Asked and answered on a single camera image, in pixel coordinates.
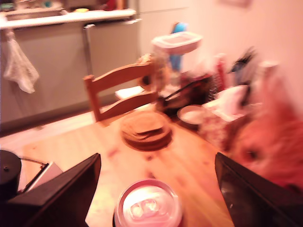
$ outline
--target towel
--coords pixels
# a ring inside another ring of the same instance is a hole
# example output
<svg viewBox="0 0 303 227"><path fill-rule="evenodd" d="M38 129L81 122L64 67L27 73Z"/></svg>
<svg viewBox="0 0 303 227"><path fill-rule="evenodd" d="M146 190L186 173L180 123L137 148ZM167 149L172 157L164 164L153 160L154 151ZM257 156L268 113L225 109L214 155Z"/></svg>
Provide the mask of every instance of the towel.
<svg viewBox="0 0 303 227"><path fill-rule="evenodd" d="M37 70L22 52L12 30L6 32L9 45L9 57L4 78L18 83L19 88L27 93L33 93L34 83L39 78Z"/></svg>

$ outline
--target can lid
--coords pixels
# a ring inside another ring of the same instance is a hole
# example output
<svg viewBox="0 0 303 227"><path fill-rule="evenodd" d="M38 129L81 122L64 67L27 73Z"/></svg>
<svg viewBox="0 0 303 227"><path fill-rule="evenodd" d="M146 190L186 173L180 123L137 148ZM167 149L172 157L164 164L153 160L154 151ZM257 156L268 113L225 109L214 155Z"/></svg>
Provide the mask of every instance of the can lid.
<svg viewBox="0 0 303 227"><path fill-rule="evenodd" d="M129 187L119 200L116 214L121 226L128 227L177 227L182 219L178 196L155 179Z"/></svg>

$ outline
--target wall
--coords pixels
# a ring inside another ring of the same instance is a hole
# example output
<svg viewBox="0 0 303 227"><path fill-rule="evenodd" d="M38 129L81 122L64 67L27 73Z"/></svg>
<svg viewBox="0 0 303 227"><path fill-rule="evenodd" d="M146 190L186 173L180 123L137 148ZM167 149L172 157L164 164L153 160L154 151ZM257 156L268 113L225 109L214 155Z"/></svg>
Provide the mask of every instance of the wall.
<svg viewBox="0 0 303 227"><path fill-rule="evenodd" d="M303 1L251 0L247 7L229 2L241 0L188 0L189 30L204 36L199 58L208 63L219 52L232 63L254 46L262 60L280 62L277 75L285 80L298 111L303 114Z"/></svg>
<svg viewBox="0 0 303 227"><path fill-rule="evenodd" d="M136 8L142 19L140 26L140 54L153 51L154 37L168 35L176 21L184 22L188 2L184 0L139 0Z"/></svg>

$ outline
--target white countertop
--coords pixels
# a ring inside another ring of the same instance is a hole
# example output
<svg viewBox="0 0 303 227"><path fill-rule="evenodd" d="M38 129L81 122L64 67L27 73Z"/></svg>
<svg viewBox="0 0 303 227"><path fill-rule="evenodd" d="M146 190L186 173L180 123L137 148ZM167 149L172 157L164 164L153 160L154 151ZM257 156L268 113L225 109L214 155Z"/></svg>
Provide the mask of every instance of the white countertop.
<svg viewBox="0 0 303 227"><path fill-rule="evenodd" d="M41 17L34 19L14 20L7 21L4 14L0 15L0 29L6 28L22 28L33 27L43 25L54 25L61 23L80 22L80 21L102 21L102 20L116 20L131 17L136 14L133 9L103 11L94 10L85 13L72 12L66 15L53 16L53 17Z"/></svg>

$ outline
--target white plate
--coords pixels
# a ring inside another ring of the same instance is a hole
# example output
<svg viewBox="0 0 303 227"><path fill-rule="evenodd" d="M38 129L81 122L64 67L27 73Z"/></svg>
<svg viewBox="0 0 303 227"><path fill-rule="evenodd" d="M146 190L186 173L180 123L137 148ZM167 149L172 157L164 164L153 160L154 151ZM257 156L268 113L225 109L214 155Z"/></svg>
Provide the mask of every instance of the white plate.
<svg viewBox="0 0 303 227"><path fill-rule="evenodd" d="M191 125L200 125L202 123L202 111L199 105L188 105L180 109L177 113L178 118Z"/></svg>

